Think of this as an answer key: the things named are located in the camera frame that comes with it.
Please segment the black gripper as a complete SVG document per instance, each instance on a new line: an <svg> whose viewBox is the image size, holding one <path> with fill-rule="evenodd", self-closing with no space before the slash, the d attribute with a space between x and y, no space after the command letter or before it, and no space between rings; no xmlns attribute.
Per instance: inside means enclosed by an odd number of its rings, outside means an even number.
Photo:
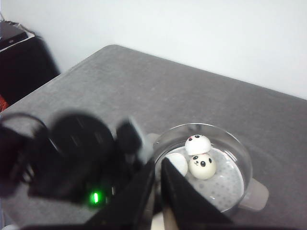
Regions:
<svg viewBox="0 0 307 230"><path fill-rule="evenodd" d="M155 201L153 147L132 119L112 133L85 112L46 124L27 113L0 118L0 195L20 184L32 197L105 206L85 230L149 230Z"/></svg>

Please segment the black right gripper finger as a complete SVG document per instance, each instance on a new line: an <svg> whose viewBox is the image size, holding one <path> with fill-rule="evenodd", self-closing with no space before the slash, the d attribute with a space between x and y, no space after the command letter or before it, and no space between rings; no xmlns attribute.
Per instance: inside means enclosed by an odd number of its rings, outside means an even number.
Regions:
<svg viewBox="0 0 307 230"><path fill-rule="evenodd" d="M168 159L161 165L163 206L180 230L235 230L236 225L202 197Z"/></svg>

